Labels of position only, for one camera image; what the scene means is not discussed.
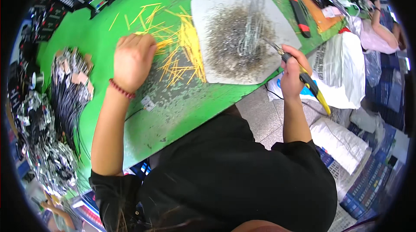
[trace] green workbench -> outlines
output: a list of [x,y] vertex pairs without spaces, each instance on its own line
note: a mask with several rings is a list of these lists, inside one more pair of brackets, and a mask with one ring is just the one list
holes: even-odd
[[[152,3],[162,3],[163,6],[166,6],[165,8],[174,12],[180,12],[179,5],[181,5],[190,13],[190,1],[116,0],[92,20],[89,20],[90,10],[84,8],[69,13],[49,42],[42,43],[39,46],[37,61],[41,70],[45,73],[46,80],[50,78],[50,66],[55,52],[65,46],[76,46],[82,53],[92,55],[94,68],[90,79],[95,87],[94,98],[88,103],[80,119],[81,140],[87,151],[91,151],[94,129],[108,86],[108,79],[113,76],[113,54],[117,40],[123,35],[143,31],[140,20],[132,24],[131,29],[128,30],[124,15],[126,14],[131,22],[141,11],[141,6]],[[288,19],[294,31],[299,32],[289,1],[274,1]],[[145,10],[142,14],[143,18],[150,15],[152,11],[153,8]],[[163,10],[160,12],[155,16],[153,25],[165,21],[165,26],[175,25],[174,28],[180,26],[178,17]],[[117,13],[120,14],[109,31]],[[302,44],[301,51],[304,53],[310,52],[335,35],[341,28],[341,23],[321,35],[318,34],[313,20],[309,20],[309,26],[311,28],[311,38],[306,39],[301,34],[297,34]],[[172,87],[166,89],[166,81],[159,82],[161,71],[156,71],[158,67],[163,65],[164,58],[166,58],[166,55],[154,58],[149,78],[139,89],[137,98],[132,101],[128,110],[127,115],[129,116],[141,109],[143,106],[140,101],[145,95],[148,95],[156,103],[156,107],[152,111],[142,110],[126,122],[124,127],[123,168],[130,167],[161,150],[262,85],[209,84],[202,83],[197,78],[193,78],[190,84],[186,85],[190,76],[183,75],[184,81],[178,81]],[[180,61],[185,65],[190,64],[186,62],[183,55],[180,56]],[[86,181],[90,176],[90,170],[89,156],[84,153],[81,155],[78,170],[80,193],[89,188]]]

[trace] person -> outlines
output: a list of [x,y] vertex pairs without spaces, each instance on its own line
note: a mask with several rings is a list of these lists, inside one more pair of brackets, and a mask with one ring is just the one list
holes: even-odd
[[62,207],[60,207],[57,204],[54,204],[51,196],[46,191],[43,191],[43,193],[45,194],[46,201],[41,202],[40,205],[42,208],[52,212],[58,231],[83,231],[82,220],[71,209],[70,204],[66,200],[62,201]]
[[299,97],[304,54],[282,62],[283,141],[268,151],[246,120],[225,112],[161,150],[142,181],[123,176],[124,118],[151,68],[153,37],[121,37],[91,149],[90,185],[110,231],[317,231],[334,219],[335,180],[321,161]]
[[351,32],[360,37],[361,46],[365,53],[377,51],[392,54],[403,47],[403,31],[398,23],[394,23],[392,32],[380,24],[381,4],[380,0],[374,1],[374,12],[370,19],[351,17]]

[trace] solder residue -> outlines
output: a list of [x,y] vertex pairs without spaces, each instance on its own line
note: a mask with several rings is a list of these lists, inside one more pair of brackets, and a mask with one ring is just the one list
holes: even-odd
[[250,80],[264,72],[265,67],[270,65],[272,54],[263,37],[274,39],[275,32],[272,23],[263,17],[262,33],[257,43],[256,52],[252,55],[241,55],[237,48],[241,38],[246,33],[247,6],[236,5],[217,9],[216,14],[210,18],[209,37],[207,39],[208,54],[204,63],[209,65],[211,71],[217,77],[236,80]]

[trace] power cord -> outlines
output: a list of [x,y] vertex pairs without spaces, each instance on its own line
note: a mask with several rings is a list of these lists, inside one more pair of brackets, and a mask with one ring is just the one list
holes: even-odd
[[[276,95],[279,99],[284,100],[281,96],[277,95],[276,93],[274,93],[273,91],[269,90],[267,88],[267,82],[264,84],[264,87],[266,87],[266,90],[274,95]],[[301,101],[302,104],[307,105],[308,107],[310,107],[312,110],[314,110],[316,113],[322,115],[322,116],[326,116],[326,114],[321,113],[319,110],[315,109],[314,107],[312,107],[311,105],[307,104],[306,102]]]
[[139,113],[140,111],[142,111],[144,108],[142,108],[142,109],[140,109],[140,110],[138,110],[138,111],[136,111],[136,112],[134,112],[133,114],[131,114],[131,115],[129,115],[125,120],[124,120],[124,122],[126,122],[129,118],[131,118],[132,116],[134,116],[136,113]]

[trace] yellow soldering iron handle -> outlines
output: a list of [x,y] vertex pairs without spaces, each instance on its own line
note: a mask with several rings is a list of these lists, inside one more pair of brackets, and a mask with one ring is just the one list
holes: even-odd
[[327,102],[325,101],[324,96],[322,95],[321,91],[318,89],[318,86],[313,82],[312,78],[309,76],[307,70],[305,70],[304,67],[302,67],[300,64],[300,79],[305,84],[306,88],[308,88],[312,94],[315,96],[315,98],[322,104],[327,114],[331,115],[330,107],[328,106]]

